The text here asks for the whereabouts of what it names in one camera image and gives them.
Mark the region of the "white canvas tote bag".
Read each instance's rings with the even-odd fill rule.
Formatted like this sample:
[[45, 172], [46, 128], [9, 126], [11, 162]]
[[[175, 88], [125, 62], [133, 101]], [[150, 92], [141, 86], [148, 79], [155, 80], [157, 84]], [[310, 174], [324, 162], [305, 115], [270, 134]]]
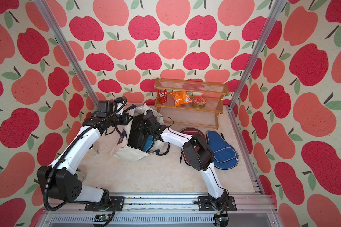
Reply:
[[164, 120], [161, 114], [147, 105], [141, 107], [131, 106], [127, 113], [133, 118], [129, 125], [123, 127], [120, 138], [110, 154], [128, 162], [138, 161], [151, 154], [157, 156], [167, 155], [170, 151], [170, 144], [156, 140], [147, 131], [147, 125], [144, 121], [145, 115], [152, 113], [156, 121], [163, 124]]

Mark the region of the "maroon paddle case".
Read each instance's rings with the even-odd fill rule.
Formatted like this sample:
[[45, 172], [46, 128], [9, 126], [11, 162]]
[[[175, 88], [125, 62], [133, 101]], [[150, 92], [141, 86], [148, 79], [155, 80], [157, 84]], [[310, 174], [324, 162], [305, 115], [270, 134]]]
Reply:
[[[183, 128], [183, 129], [181, 130], [181, 133], [187, 134], [187, 135], [192, 135], [192, 136], [200, 135], [205, 141], [207, 141], [206, 136], [204, 135], [204, 133], [203, 133], [201, 130], [196, 129], [196, 128]], [[181, 163], [182, 160], [183, 160], [188, 166], [191, 166], [191, 164], [190, 164], [188, 158], [186, 157], [186, 154], [184, 153], [184, 150], [181, 148], [180, 163]]]

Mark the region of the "blue paddle case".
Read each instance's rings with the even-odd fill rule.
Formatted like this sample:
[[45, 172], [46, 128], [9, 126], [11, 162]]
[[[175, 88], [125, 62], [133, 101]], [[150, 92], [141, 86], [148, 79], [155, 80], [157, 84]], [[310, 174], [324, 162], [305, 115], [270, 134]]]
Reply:
[[239, 155], [223, 137], [222, 133], [209, 130], [206, 133], [208, 146], [213, 151], [214, 166], [220, 170], [230, 170], [239, 163]]

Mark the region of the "black paddle case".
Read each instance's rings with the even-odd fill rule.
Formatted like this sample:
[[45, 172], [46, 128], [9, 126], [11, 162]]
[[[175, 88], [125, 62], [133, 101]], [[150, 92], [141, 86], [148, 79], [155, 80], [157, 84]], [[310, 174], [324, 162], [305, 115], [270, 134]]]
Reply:
[[141, 146], [145, 140], [146, 124], [143, 120], [144, 115], [135, 116], [132, 119], [132, 126], [130, 129], [130, 135], [128, 137], [128, 146], [141, 150]]

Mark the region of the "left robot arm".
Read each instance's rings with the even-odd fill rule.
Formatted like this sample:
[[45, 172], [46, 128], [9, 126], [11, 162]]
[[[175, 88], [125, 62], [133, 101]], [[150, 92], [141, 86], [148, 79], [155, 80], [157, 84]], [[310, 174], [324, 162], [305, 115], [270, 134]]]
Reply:
[[83, 185], [75, 174], [85, 154], [108, 128], [128, 125], [132, 118], [128, 113], [88, 117], [66, 150], [51, 164], [39, 168], [37, 177], [47, 211], [56, 211], [67, 203], [114, 207], [108, 190]]

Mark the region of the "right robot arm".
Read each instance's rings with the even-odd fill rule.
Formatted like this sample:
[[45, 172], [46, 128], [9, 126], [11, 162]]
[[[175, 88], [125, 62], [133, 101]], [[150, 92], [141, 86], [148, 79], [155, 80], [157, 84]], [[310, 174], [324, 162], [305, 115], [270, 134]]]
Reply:
[[148, 111], [143, 120], [146, 131], [158, 141], [173, 144], [183, 150], [190, 165], [199, 171], [208, 189], [209, 202], [215, 211], [226, 211], [229, 193], [222, 187], [216, 174], [213, 151], [200, 135], [187, 135], [160, 124], [152, 111]]

